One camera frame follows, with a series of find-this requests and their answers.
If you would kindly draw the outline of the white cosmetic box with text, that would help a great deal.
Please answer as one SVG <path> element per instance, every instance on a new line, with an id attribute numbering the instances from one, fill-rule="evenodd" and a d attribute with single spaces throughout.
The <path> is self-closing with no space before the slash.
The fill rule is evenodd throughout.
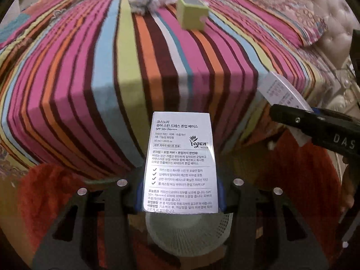
<path id="1" fill-rule="evenodd" d="M 211 118 L 207 113 L 154 112 L 142 208 L 150 213 L 218 213 Z"/>

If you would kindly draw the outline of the green cube box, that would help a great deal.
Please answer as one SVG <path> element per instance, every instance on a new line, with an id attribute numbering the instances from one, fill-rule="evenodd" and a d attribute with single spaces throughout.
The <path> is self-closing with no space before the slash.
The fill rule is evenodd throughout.
<path id="1" fill-rule="evenodd" d="M 203 31 L 209 16 L 209 8 L 200 0 L 178 0 L 176 17 L 181 29 Z"/>

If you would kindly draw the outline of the large white paper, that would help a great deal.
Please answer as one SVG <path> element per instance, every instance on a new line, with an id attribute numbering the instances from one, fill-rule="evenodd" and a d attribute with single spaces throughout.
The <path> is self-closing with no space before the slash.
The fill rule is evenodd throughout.
<path id="1" fill-rule="evenodd" d="M 131 12 L 141 16 L 157 9 L 156 0 L 128 0 L 128 2 Z"/>

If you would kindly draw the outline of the tufted cream headboard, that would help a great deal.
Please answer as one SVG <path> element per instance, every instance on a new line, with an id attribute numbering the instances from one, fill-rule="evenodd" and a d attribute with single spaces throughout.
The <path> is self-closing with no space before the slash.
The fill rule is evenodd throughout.
<path id="1" fill-rule="evenodd" d="M 328 30 L 315 47 L 335 67 L 336 91 L 328 108 L 359 118 L 359 87 L 351 70 L 349 56 L 353 30 L 359 21 L 345 0 L 302 0 L 324 18 Z"/>

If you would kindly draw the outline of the white mesh waste basket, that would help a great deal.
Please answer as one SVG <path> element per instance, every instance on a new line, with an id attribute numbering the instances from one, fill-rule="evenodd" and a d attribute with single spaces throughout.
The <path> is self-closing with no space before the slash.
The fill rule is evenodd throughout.
<path id="1" fill-rule="evenodd" d="M 233 214 L 167 215 L 146 213 L 149 237 L 177 257 L 206 255 L 224 244 L 231 233 Z"/>

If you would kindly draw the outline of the floral pink pillow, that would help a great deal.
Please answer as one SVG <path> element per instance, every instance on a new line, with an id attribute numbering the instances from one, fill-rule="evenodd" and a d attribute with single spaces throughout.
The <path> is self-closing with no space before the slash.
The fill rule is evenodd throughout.
<path id="1" fill-rule="evenodd" d="M 259 10 L 262 21 L 299 49 L 312 46 L 327 32 L 325 19 L 310 10 L 303 0 L 247 0 Z"/>

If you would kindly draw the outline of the striped colourful bed sheet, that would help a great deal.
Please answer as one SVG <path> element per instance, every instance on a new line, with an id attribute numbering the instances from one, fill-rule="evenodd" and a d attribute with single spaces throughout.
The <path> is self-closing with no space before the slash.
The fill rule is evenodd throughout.
<path id="1" fill-rule="evenodd" d="M 89 179 L 140 166 L 155 111 L 206 112 L 215 149 L 271 135 L 257 92 L 277 72 L 313 106 L 333 72 L 314 45 L 295 48 L 247 0 L 201 0 L 203 31 L 176 7 L 144 16 L 128 0 L 69 0 L 1 48 L 1 177 L 58 163 Z"/>

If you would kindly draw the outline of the folded pink orange quilt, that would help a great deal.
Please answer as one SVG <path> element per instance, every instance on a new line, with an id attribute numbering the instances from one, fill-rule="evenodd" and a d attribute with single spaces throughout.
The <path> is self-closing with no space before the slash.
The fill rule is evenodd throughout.
<path id="1" fill-rule="evenodd" d="M 27 9 L 23 10 L 16 18 L 1 26 L 1 48 L 6 44 L 16 40 L 37 18 L 50 11 L 50 16 L 56 10 L 62 10 L 66 6 L 61 6 L 65 0 L 38 0 Z"/>

